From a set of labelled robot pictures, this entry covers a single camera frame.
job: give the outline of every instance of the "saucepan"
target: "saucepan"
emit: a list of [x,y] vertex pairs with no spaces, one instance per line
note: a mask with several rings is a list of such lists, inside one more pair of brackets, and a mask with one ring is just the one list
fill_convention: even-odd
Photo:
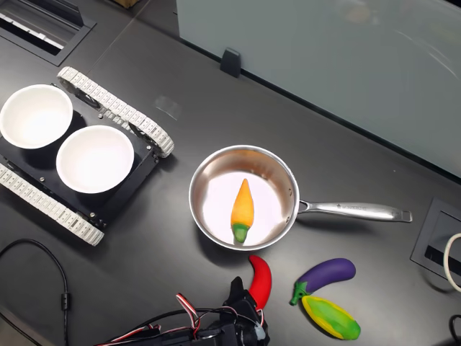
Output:
[[[244,243],[234,240],[231,213],[247,179],[254,203],[254,222]],[[230,146],[207,157],[189,188],[189,205],[200,230],[215,243],[240,251],[279,241],[301,213],[325,213],[372,221],[411,222],[411,212],[371,203],[312,203],[300,199],[290,168],[268,150]]]

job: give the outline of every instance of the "white cable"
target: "white cable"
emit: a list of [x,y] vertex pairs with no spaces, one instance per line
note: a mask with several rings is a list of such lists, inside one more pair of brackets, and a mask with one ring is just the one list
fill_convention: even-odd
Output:
[[444,252],[444,271],[445,271],[445,276],[447,276],[447,280],[450,283],[451,286],[458,292],[461,292],[461,287],[456,284],[456,282],[452,278],[452,274],[449,272],[449,267],[448,267],[448,257],[449,257],[449,250],[452,248],[453,242],[461,238],[461,233],[455,234],[452,236],[449,241],[447,242],[447,245],[445,247],[445,252]]
[[264,324],[264,311],[262,311],[262,309],[258,309],[256,312],[261,313],[261,323],[260,323],[260,325],[263,325]]

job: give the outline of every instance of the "power cord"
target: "power cord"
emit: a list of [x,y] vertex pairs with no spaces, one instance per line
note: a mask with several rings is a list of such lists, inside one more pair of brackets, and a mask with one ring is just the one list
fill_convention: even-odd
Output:
[[461,345],[461,340],[458,337],[458,335],[456,334],[455,319],[461,319],[461,315],[453,315],[453,316],[450,317],[449,324],[448,324],[449,332],[452,335],[453,340],[456,342],[456,346],[460,346]]
[[[55,257],[53,253],[43,244],[41,244],[38,241],[35,241],[33,239],[19,239],[16,241],[13,241],[11,244],[7,245],[3,250],[0,251],[0,258],[3,256],[8,250],[10,250],[12,247],[15,247],[16,245],[19,244],[31,244],[34,245],[35,247],[38,247],[39,249],[43,250],[49,258],[51,258],[56,266],[58,266],[59,271],[61,272],[61,276],[63,277],[63,283],[64,283],[64,293],[61,295],[61,308],[64,311],[64,346],[69,345],[68,341],[68,329],[67,329],[67,314],[68,310],[70,309],[70,299],[71,299],[71,294],[68,292],[68,285],[67,285],[67,278],[66,274],[64,273],[64,269],[59,263],[58,259]],[[0,317],[4,319],[4,321],[9,324],[14,330],[16,330],[18,333],[20,333],[23,337],[28,339],[32,344],[36,346],[42,346],[39,342],[31,338],[31,336],[27,335],[24,331],[22,331],[19,327],[13,324],[10,320],[7,319],[5,315],[3,315],[0,312]]]
[[453,242],[461,238],[461,233],[455,234],[452,236],[449,241],[447,242],[447,245],[445,247],[445,252],[444,252],[444,271],[445,271],[445,276],[447,276],[447,280],[449,284],[458,292],[461,292],[461,287],[456,284],[456,282],[452,278],[452,274],[449,272],[449,267],[448,267],[448,258],[449,258],[449,251],[452,248]]

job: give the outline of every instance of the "black cable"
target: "black cable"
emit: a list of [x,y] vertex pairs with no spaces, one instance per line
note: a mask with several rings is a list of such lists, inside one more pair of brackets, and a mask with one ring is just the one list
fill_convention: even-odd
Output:
[[[55,257],[53,253],[43,244],[39,243],[38,241],[35,241],[33,239],[19,239],[16,241],[13,241],[11,244],[7,245],[3,250],[0,251],[0,258],[10,250],[12,247],[15,247],[18,244],[31,244],[39,249],[43,250],[56,264],[58,267],[59,271],[61,272],[61,276],[63,277],[63,283],[64,283],[64,293],[61,295],[61,308],[64,311],[64,345],[68,346],[68,329],[67,329],[67,312],[70,309],[70,297],[71,294],[68,292],[68,285],[67,285],[67,277],[66,274],[64,273],[64,269],[59,263],[58,259]],[[0,313],[0,317],[5,320],[7,324],[9,324],[14,330],[16,330],[18,333],[20,333],[23,337],[28,339],[32,344],[41,346],[36,340],[31,338],[29,335],[27,335],[25,332],[23,332],[19,327],[13,324],[5,315]]]
[[456,330],[455,330],[455,319],[461,319],[461,315],[453,315],[449,318],[449,322],[448,322],[449,332],[452,335],[453,339],[455,340],[456,345],[461,346],[460,337],[457,336]]

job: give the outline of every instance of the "black table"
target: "black table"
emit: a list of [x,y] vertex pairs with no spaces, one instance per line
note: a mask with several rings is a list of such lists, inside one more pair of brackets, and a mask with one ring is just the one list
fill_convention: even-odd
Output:
[[[151,116],[176,148],[96,248],[0,187],[0,247],[33,238],[66,269],[73,294],[72,345],[105,341],[179,309],[177,292],[197,307],[215,307],[235,276],[249,287],[248,254],[221,249],[202,235],[188,202],[189,182],[200,162],[241,143],[282,157],[306,200],[381,203],[411,210],[414,217],[404,224],[304,215],[283,240],[257,252],[274,279],[265,309],[271,345],[341,342],[321,334],[299,307],[289,305],[297,277],[334,257],[350,259],[357,276],[318,294],[357,319],[362,335],[355,345],[451,345],[447,323],[461,312],[461,295],[410,256],[431,199],[461,208],[459,185],[254,81],[224,74],[216,62],[154,27],[149,7],[155,3],[132,21],[140,7],[126,12],[105,1],[80,2],[98,24],[62,66],[87,73]],[[0,76],[6,81],[0,102],[26,85],[55,82],[58,71],[0,40]],[[180,107],[176,119],[156,109],[159,97]],[[87,107],[73,102],[79,112]],[[18,248],[0,261],[0,277],[0,311],[14,315],[45,344],[62,345],[61,278],[48,258],[34,248]],[[164,327],[175,323],[187,319],[166,321]]]

